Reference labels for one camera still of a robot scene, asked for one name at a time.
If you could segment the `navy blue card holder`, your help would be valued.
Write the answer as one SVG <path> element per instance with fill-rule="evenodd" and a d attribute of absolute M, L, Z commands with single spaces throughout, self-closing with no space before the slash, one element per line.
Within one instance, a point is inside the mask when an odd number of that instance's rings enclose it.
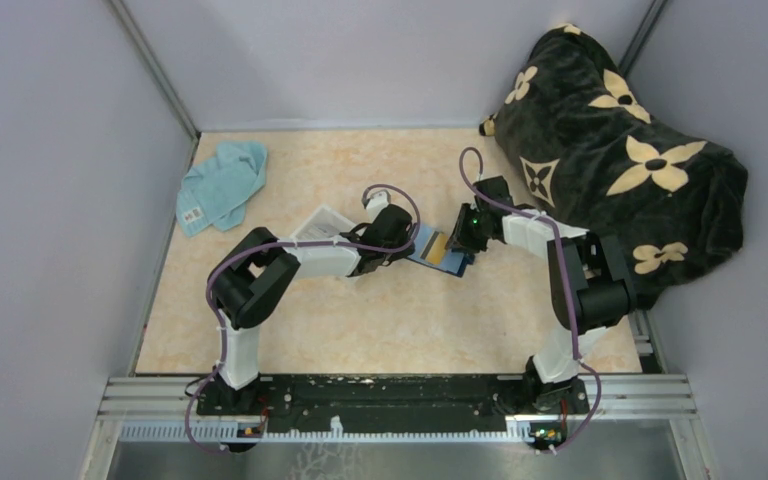
<path fill-rule="evenodd" d="M 462 277 L 474 256 L 454 251 L 448 246 L 449 236 L 438 229 L 421 224 L 414 241 L 414 252 L 407 259 L 449 275 Z"/>

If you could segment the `gold credit card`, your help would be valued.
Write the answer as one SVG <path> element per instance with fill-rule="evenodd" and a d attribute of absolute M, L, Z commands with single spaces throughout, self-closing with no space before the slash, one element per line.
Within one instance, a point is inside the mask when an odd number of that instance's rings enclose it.
<path fill-rule="evenodd" d="M 433 231 L 429 236 L 420 258 L 431 265 L 440 265 L 447 254 L 449 237 L 440 231 Z"/>

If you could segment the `white plastic card tray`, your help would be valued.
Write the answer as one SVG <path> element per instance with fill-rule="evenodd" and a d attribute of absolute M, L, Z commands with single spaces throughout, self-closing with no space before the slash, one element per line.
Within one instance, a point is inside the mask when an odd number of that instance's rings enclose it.
<path fill-rule="evenodd" d="M 348 233 L 357 225 L 327 204 L 319 205 L 290 235 L 299 242 L 329 240 Z"/>

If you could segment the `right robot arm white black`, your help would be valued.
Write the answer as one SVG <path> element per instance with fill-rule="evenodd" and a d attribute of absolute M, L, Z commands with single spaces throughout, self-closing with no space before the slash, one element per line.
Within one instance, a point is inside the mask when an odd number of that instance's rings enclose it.
<path fill-rule="evenodd" d="M 636 307 L 636 295 L 618 240 L 566 225 L 546 212 L 519 208 L 501 176 L 470 184 L 449 240 L 452 250 L 475 255 L 491 240 L 546 261 L 557 319 L 526 364 L 523 398 L 536 412 L 550 411 L 572 387 L 596 343 Z"/>

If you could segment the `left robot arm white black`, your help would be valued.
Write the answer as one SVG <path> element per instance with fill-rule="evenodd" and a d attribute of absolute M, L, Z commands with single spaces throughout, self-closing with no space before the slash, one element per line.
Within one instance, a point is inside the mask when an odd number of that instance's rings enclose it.
<path fill-rule="evenodd" d="M 410 256 L 419 222 L 388 204 L 356 225 L 321 206 L 293 237 L 258 227 L 208 277 L 206 300 L 219 322 L 220 358 L 197 388 L 201 415 L 257 414 L 260 330 L 295 280 L 355 278 Z"/>

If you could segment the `black floral blanket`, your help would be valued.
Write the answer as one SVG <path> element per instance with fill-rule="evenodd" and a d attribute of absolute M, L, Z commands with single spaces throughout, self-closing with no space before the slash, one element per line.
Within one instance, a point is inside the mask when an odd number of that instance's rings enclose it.
<path fill-rule="evenodd" d="M 539 38 L 479 131 L 539 209 L 618 238 L 642 309 L 742 248 L 747 169 L 728 148 L 657 119 L 572 24 Z"/>

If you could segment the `light blue towel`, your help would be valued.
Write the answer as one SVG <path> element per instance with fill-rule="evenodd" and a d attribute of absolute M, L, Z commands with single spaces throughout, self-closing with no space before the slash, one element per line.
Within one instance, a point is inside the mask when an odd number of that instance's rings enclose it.
<path fill-rule="evenodd" d="M 245 219 L 246 204 L 266 183 L 268 151 L 256 141 L 223 141 L 181 181 L 176 219 L 191 238 L 212 226 L 225 232 Z"/>

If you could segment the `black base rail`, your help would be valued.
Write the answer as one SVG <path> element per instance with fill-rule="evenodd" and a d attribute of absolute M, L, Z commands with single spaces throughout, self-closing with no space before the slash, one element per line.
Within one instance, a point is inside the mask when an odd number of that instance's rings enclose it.
<path fill-rule="evenodd" d="M 509 416 L 578 415 L 582 380 L 542 386 L 532 373 L 453 375 L 261 375 L 232 389 L 222 378 L 197 397 L 201 416 L 251 415 L 269 433 L 437 434 L 500 432 Z"/>

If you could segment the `aluminium frame rail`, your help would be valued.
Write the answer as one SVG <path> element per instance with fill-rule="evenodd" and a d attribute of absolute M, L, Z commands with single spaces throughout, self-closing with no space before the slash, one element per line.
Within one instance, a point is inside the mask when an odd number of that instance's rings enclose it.
<path fill-rule="evenodd" d="M 669 374 L 583 374 L 590 409 L 578 415 L 519 414 L 509 416 L 500 432 L 437 434 L 352 434 L 337 418 L 325 432 L 269 433 L 251 415 L 201 416 L 194 394 L 205 379 L 182 376 L 138 376 L 108 382 L 98 409 L 102 420 L 121 424 L 121 436 L 132 441 L 216 443 L 559 443 L 579 425 L 600 421 L 684 420 L 696 406 L 688 381 Z"/>

